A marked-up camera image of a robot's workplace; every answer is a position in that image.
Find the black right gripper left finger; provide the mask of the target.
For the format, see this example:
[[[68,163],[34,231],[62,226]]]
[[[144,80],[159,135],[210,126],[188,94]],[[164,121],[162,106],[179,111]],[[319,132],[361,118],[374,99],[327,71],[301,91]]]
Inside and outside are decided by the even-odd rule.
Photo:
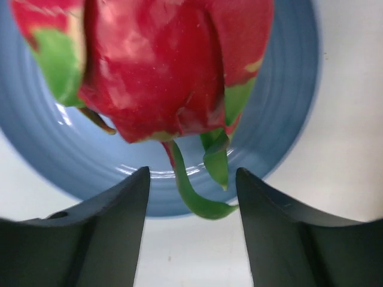
[[[2,286],[132,286],[149,196],[149,169],[73,207],[1,220]]]

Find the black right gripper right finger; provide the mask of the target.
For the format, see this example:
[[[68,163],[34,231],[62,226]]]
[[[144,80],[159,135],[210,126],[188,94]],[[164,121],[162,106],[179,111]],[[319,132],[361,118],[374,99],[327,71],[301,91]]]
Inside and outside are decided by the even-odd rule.
[[[310,207],[240,168],[236,190],[254,286],[381,286],[382,220]]]

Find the red fake dragon fruit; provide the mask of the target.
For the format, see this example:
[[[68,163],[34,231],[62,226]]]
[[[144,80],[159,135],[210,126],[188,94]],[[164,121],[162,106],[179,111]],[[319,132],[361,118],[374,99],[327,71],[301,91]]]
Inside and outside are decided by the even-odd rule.
[[[272,1],[9,5],[56,102],[130,144],[160,142],[195,215],[236,210],[193,189],[176,139],[198,135],[206,170],[227,188],[227,148],[263,63]]]

